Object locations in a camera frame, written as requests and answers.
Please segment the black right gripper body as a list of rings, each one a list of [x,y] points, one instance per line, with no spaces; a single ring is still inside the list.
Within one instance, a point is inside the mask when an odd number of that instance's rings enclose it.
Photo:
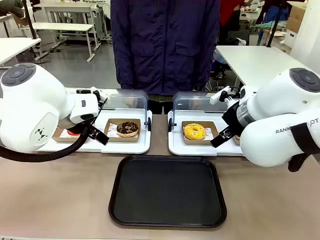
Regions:
[[[241,133],[244,130],[244,127],[241,125],[237,118],[237,109],[239,103],[236,102],[227,111],[223,114],[222,119],[227,124],[227,129],[230,133]]]

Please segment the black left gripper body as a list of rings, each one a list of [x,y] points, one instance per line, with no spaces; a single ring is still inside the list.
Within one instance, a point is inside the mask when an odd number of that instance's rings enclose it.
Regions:
[[[65,117],[59,120],[59,128],[66,129],[73,134],[88,135],[90,123],[90,119],[80,123],[74,123],[69,118]]]

